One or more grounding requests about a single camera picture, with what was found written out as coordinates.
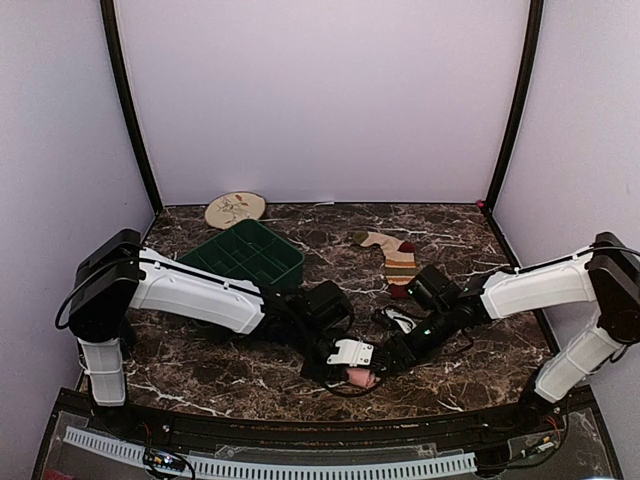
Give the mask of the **striped beige brown sock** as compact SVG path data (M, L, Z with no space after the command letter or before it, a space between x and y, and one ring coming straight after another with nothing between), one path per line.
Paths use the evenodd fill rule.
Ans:
M370 231L356 231L354 242L363 247L377 246L384 256L384 274L391 298L408 298L407 285L418 273L413 243L393 236Z

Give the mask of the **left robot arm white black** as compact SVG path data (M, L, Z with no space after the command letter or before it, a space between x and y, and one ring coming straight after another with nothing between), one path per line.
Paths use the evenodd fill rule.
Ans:
M171 260L123 229L77 267L74 287L54 320L76 338L101 417L120 436L141 427L127 403L121 337L128 310L175 314L230 334L285 345L303 358L301 374L328 392L358 398L381 386L388 360L373 344L348 336L354 310L333 282L282 288L232 279ZM355 391L342 392L344 381Z

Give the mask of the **pink sock with green patches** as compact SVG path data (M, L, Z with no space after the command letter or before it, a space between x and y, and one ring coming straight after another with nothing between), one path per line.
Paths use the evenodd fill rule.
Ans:
M368 369L349 367L346 369L348 382L363 389L370 389L378 383L377 376Z

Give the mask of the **green plastic divider tray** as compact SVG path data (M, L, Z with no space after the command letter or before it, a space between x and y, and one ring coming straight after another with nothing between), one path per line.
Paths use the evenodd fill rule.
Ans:
M295 288L303 282L305 256L258 221L246 219L179 257L178 262L219 276Z

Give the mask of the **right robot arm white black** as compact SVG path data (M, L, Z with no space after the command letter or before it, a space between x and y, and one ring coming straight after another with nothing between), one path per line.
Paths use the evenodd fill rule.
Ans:
M534 432L549 407L615 353L639 341L639 253L603 232L586 248L541 264L500 269L459 286L433 265L414 276L409 296L428 316L410 332L379 349L365 384L397 375L440 348L455 333L511 315L548 307L591 303L595 311L582 330L529 380L510 424Z

